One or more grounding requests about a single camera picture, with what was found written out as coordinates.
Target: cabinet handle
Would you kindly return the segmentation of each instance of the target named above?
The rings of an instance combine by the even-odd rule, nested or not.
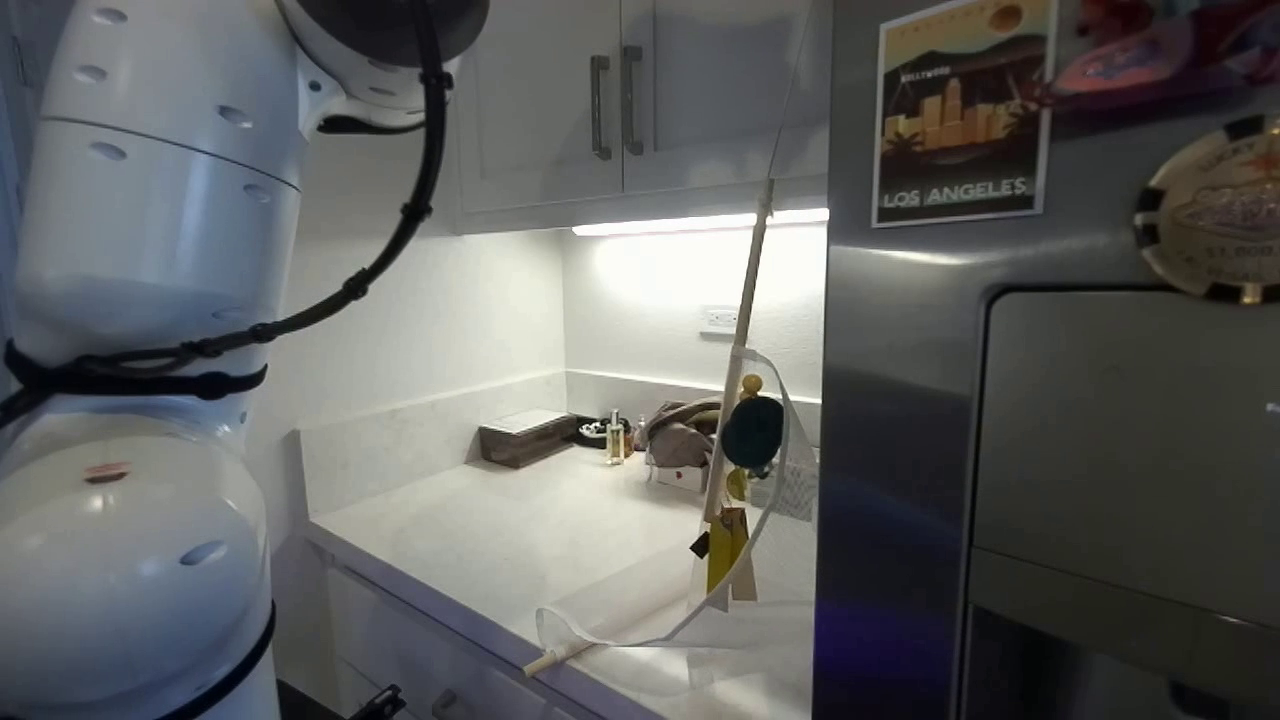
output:
[[[635,47],[635,45],[625,45],[625,144],[627,144],[627,152],[634,156],[646,156],[646,135],[639,135],[639,118],[635,118],[635,110],[639,110],[639,105],[635,105],[635,72],[639,72],[639,64],[646,64],[646,47]]]
[[[593,55],[593,152],[600,159],[611,159],[611,149],[604,139],[604,74],[607,74],[607,55]]]

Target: lower cabinet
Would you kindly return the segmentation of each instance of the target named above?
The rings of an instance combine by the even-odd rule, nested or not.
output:
[[[367,581],[328,569],[331,641],[343,714],[374,692],[402,685],[411,720],[577,720],[564,695],[546,695],[473,641],[385,595]]]

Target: white wall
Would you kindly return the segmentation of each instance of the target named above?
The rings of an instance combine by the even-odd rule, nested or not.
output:
[[[322,139],[288,307],[331,293],[380,253],[411,164],[416,139]],[[325,574],[296,531],[303,492],[291,429],[549,369],[564,369],[564,285],[552,237],[416,241],[366,304],[273,346],[249,469],[273,517],[283,679],[335,705]]]
[[[751,346],[797,396],[822,396],[826,227],[771,227]],[[747,230],[564,241],[570,369],[724,385],[730,339],[702,337],[705,304],[739,304]]]

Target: ice dispenser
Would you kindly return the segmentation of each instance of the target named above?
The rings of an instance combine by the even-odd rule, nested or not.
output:
[[[967,595],[1190,714],[1280,713],[1280,307],[999,295]]]

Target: white countertop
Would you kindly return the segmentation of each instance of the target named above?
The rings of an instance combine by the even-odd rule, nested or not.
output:
[[[375,583],[395,583],[389,591],[525,662],[542,646],[535,608],[697,541],[702,498],[646,476],[639,455],[611,469],[604,451],[570,448],[521,473],[448,469],[313,525],[341,561]],[[771,517],[751,564],[760,605],[787,598],[779,608],[787,608],[784,628],[797,628],[792,641],[598,646],[574,668],[661,714],[810,714],[814,633],[799,628],[814,628],[814,608],[797,595],[814,595],[814,525]]]

